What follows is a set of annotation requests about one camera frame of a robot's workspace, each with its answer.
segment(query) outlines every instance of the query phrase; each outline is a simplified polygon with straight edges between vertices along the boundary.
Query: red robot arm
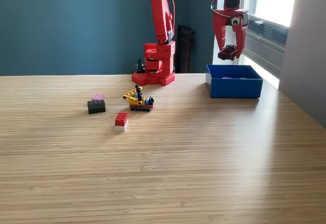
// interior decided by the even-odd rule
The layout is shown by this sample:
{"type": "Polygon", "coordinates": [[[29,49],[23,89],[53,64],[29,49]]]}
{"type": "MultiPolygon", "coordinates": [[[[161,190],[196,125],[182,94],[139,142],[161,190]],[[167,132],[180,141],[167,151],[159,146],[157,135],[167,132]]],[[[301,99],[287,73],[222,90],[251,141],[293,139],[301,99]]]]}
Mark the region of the red robot arm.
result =
{"type": "MultiPolygon", "coordinates": [[[[248,27],[248,11],[240,10],[241,0],[225,0],[224,9],[211,8],[213,15],[213,29],[219,44],[221,59],[234,59],[240,57],[248,27]],[[237,46],[225,47],[226,26],[232,26],[236,33],[237,46]]],[[[174,36],[174,2],[173,14],[170,13],[168,0],[151,0],[155,34],[158,44],[145,44],[145,74],[134,73],[132,80],[143,86],[147,83],[159,83],[166,86],[174,81],[173,56],[175,53],[174,36]]]]}

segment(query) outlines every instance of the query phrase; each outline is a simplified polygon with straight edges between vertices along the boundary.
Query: lego brick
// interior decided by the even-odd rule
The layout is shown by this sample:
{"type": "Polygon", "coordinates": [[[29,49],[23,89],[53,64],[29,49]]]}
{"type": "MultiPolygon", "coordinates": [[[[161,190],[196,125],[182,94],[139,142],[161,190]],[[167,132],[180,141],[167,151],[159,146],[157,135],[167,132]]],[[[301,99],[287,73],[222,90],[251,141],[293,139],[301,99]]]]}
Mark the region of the lego brick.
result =
{"type": "Polygon", "coordinates": [[[102,113],[106,111],[104,100],[88,101],[87,107],[88,107],[89,114],[102,113]]]}
{"type": "Polygon", "coordinates": [[[88,109],[105,108],[105,101],[104,100],[88,101],[87,107],[88,109]]]}
{"type": "Polygon", "coordinates": [[[89,109],[88,114],[96,114],[96,113],[103,113],[106,112],[105,108],[95,108],[95,109],[89,109]]]}
{"type": "Polygon", "coordinates": [[[116,126],[116,131],[126,131],[129,123],[129,119],[127,119],[126,124],[124,126],[116,126]]]}
{"type": "Polygon", "coordinates": [[[104,100],[104,94],[101,93],[96,94],[91,101],[97,101],[97,100],[104,100]]]}
{"type": "Polygon", "coordinates": [[[116,126],[124,126],[128,121],[128,114],[127,113],[118,113],[115,125],[116,126]]]}

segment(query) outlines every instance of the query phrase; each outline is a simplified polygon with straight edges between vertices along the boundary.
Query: red lego brick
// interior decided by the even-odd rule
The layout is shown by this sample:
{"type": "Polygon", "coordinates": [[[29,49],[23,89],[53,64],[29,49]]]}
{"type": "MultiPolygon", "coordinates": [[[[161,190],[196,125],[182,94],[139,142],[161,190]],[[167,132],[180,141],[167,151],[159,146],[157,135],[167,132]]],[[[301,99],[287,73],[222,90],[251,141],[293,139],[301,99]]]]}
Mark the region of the red lego brick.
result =
{"type": "Polygon", "coordinates": [[[104,100],[104,94],[96,94],[91,101],[104,100]]]}
{"type": "Polygon", "coordinates": [[[118,113],[118,116],[116,118],[116,126],[125,126],[127,120],[128,120],[127,113],[118,113]]]}
{"type": "Polygon", "coordinates": [[[144,86],[147,83],[147,75],[145,73],[133,73],[131,80],[140,86],[144,86]]]}

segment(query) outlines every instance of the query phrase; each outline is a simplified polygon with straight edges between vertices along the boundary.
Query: blue plastic box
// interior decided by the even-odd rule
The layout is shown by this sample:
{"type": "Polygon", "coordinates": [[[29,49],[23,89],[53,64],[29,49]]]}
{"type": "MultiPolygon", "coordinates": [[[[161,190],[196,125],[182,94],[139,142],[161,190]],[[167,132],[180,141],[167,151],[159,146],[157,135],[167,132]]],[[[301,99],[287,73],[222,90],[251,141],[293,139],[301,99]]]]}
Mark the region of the blue plastic box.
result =
{"type": "Polygon", "coordinates": [[[211,98],[259,98],[263,79],[250,65],[207,65],[211,98]]]}

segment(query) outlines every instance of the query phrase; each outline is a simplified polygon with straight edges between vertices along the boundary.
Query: stacked lego bricks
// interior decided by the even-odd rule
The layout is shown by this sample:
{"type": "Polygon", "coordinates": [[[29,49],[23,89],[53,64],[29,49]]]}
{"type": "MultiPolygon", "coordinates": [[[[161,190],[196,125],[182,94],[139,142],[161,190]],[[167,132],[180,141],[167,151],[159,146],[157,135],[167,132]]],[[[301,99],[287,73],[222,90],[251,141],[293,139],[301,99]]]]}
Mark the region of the stacked lego bricks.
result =
{"type": "Polygon", "coordinates": [[[118,113],[118,116],[115,121],[115,126],[117,131],[125,131],[128,126],[128,114],[127,113],[118,113]]]}

